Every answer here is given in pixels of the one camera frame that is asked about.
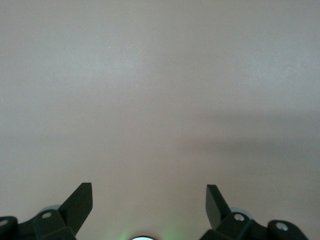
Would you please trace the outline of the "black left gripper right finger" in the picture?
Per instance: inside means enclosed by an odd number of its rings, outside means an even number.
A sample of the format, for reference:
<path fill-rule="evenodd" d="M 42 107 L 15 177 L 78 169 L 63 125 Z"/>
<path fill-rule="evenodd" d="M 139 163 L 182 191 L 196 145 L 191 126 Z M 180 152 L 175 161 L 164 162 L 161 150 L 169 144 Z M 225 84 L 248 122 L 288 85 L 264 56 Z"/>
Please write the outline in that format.
<path fill-rule="evenodd" d="M 271 220 L 262 226 L 245 213 L 232 211 L 216 185 L 207 185 L 205 210 L 211 226 L 202 240 L 305 240 L 291 222 Z"/>

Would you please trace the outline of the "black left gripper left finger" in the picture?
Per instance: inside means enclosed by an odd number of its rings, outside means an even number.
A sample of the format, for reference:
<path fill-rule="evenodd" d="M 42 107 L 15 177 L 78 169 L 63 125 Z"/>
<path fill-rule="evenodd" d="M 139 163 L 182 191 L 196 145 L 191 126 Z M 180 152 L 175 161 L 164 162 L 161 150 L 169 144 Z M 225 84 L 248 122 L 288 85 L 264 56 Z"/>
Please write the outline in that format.
<path fill-rule="evenodd" d="M 19 223 L 14 216 L 0 218 L 2 240 L 75 240 L 93 208 L 90 182 L 78 188 L 57 209 L 46 209 Z"/>

